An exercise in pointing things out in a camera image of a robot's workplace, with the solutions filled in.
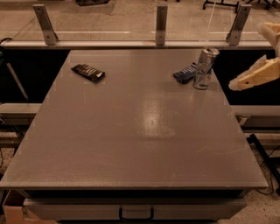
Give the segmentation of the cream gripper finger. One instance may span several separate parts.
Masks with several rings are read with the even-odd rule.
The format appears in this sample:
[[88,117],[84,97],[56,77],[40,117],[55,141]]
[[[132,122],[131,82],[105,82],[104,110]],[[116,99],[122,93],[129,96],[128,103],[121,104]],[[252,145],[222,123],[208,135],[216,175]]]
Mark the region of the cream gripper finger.
[[280,77],[280,58],[267,59],[265,55],[259,58],[248,70],[232,79],[228,86],[233,91],[260,86],[275,81]]
[[260,23],[257,26],[258,33],[269,41],[274,48],[276,56],[280,57],[280,24],[278,23]]

